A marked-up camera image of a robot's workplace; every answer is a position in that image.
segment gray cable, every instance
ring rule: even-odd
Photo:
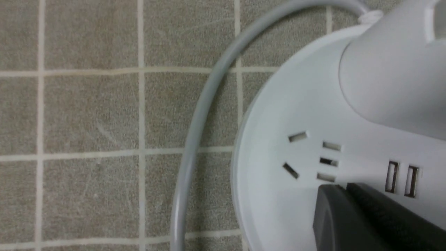
[[[231,63],[257,35],[273,23],[298,10],[321,5],[344,8],[358,16],[370,11],[361,0],[291,0],[267,12],[240,33],[215,64],[198,99],[181,159],[170,222],[171,251],[184,251],[185,248],[187,197],[195,169],[197,150],[212,100]]]

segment outlet hole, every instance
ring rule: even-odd
[[[308,135],[306,134],[306,132],[301,132],[301,133],[298,133],[298,134],[294,134],[294,135],[288,136],[288,140],[289,140],[290,143],[293,143],[293,142],[297,142],[297,141],[301,141],[303,139],[306,139],[307,137],[308,137]]]
[[[384,191],[395,193],[396,176],[398,175],[399,166],[400,164],[398,162],[389,161],[389,165],[387,168],[386,186],[384,188]]]
[[[334,182],[336,180],[336,177],[333,176],[333,175],[329,175],[329,174],[318,172],[318,175],[316,176],[316,179],[323,180],[323,181],[328,181],[328,182]]]
[[[330,165],[333,167],[337,167],[339,165],[339,162],[337,160],[326,159],[326,158],[322,158],[322,157],[319,159],[319,163],[322,163],[325,165]]]
[[[415,198],[417,190],[417,179],[420,168],[409,166],[407,171],[406,190],[404,196]]]
[[[288,163],[283,164],[283,168],[295,179],[299,178],[299,174]]]
[[[324,141],[322,143],[322,147],[326,148],[326,149],[331,149],[331,150],[335,150],[335,151],[340,152],[342,146],[338,145],[338,144],[334,144],[334,143],[330,143],[330,142]]]

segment floor tile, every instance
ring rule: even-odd
[[[48,0],[47,69],[138,66],[136,1]]]
[[[169,234],[172,198],[181,155],[147,157],[146,234]],[[199,154],[186,218],[186,231],[237,229],[231,197],[231,153]]]
[[[184,147],[192,114],[208,74],[148,73],[145,85],[147,148]],[[235,74],[223,81],[211,106],[202,146],[232,145],[237,133]]]
[[[243,113],[249,108],[262,86],[273,75],[270,72],[243,73]]]
[[[284,0],[241,0],[241,29]],[[310,8],[274,24],[252,42],[243,66],[280,66],[302,47],[326,34],[326,8]]]
[[[138,75],[45,79],[45,152],[138,148]]]
[[[37,69],[36,0],[0,1],[0,71]]]
[[[0,243],[34,241],[36,165],[0,162]]]
[[[234,1],[144,1],[145,64],[211,67],[234,40]]]
[[[169,243],[147,245],[146,251],[169,251]],[[186,251],[242,251],[240,236],[186,240]]]
[[[44,240],[138,237],[138,157],[49,160],[44,166]]]
[[[0,122],[0,155],[36,153],[36,78],[0,78]]]

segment usb port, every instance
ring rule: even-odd
[[[396,161],[389,161],[389,165],[387,168],[387,179],[386,179],[386,187],[384,191],[395,193],[396,187],[396,176],[398,175],[398,168],[400,164]]]
[[[407,180],[406,180],[406,190],[404,191],[404,196],[415,198],[417,195],[417,179],[420,168],[409,166],[407,171]]]

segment white power strip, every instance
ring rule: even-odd
[[[371,123],[343,96],[341,55],[367,28],[338,31],[299,51],[247,111],[231,178],[252,251],[316,250],[321,184],[366,183],[446,229],[446,143]]]

